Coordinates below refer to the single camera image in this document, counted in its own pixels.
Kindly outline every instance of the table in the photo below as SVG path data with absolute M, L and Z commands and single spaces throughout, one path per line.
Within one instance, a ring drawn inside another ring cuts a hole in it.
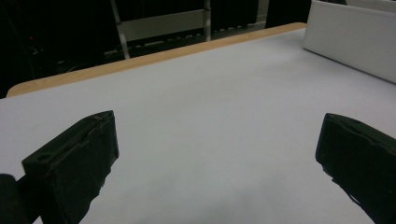
M 171 49 L 159 53 L 154 53 L 138 58 L 133 58 L 127 61 L 105 64 L 93 68 L 82 69 L 71 73 L 61 74 L 53 77 L 40 78 L 37 80 L 27 81 L 12 87 L 7 94 L 7 97 L 24 94 L 31 91 L 43 90 L 46 88 L 57 87 L 60 85 L 73 83 L 93 77 L 100 77 L 103 75 L 113 74 L 136 67 L 159 63 L 177 57 L 186 56 L 193 53 L 198 53 L 206 50 L 217 49 L 257 38 L 264 38 L 271 35 L 278 35 L 292 30 L 305 28 L 304 23 L 291 23 L 283 26 L 274 27 L 271 29 L 260 30 L 257 32 L 247 33 L 243 35 L 230 36 L 218 40 L 212 40 L 201 44 L 187 46 L 179 49 Z
M 20 178 L 28 154 L 112 109 L 120 158 L 81 223 L 373 223 L 315 150 L 327 112 L 396 136 L 396 86 L 304 50 L 303 38 L 298 29 L 129 70 L 126 61 L 2 99 L 0 170 Z

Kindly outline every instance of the chair backrest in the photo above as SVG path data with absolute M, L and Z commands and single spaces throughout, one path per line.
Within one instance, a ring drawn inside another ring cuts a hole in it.
M 292 22 L 307 22 L 311 0 L 271 0 L 268 5 L 265 28 Z

